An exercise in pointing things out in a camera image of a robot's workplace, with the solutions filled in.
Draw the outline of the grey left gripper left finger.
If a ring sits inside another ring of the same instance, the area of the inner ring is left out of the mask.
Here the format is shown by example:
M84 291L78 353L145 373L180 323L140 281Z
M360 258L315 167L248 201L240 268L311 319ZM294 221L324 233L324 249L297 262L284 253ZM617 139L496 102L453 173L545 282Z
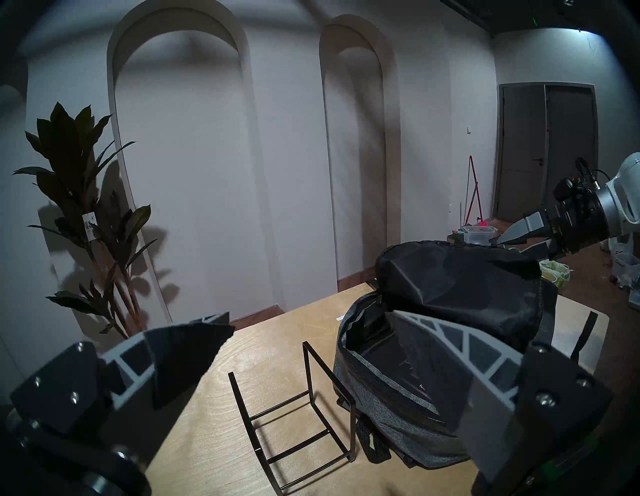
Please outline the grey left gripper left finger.
M225 312L142 331L103 354L89 340L73 343L10 401L47 433L153 460L234 330Z

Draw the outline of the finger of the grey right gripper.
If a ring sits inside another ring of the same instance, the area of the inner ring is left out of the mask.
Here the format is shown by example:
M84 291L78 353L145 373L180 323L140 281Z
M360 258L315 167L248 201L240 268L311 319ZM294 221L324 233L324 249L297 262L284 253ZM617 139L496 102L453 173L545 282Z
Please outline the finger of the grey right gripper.
M521 251L521 254L528 259L535 259L537 261L555 261L556 259L563 258L563 249L555 240L546 239L545 241L528 246Z
M521 245L530 238L546 238L550 225L545 211L534 211L510 225L497 238L498 245Z

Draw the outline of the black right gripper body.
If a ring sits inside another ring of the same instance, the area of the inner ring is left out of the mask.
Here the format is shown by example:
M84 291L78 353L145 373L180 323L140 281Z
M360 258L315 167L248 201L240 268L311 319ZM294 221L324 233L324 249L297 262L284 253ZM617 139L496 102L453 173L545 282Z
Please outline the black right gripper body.
M545 211L550 253L577 253L610 238L604 208L591 188L565 177L553 197L557 204Z

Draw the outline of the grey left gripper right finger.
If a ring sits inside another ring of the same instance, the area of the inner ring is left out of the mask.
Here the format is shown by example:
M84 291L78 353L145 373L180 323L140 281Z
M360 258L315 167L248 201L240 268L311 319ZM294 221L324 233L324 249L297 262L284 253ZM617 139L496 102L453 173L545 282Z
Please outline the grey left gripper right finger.
M526 476L590 434L612 392L547 338L521 353L479 329L395 310L390 325L484 476Z

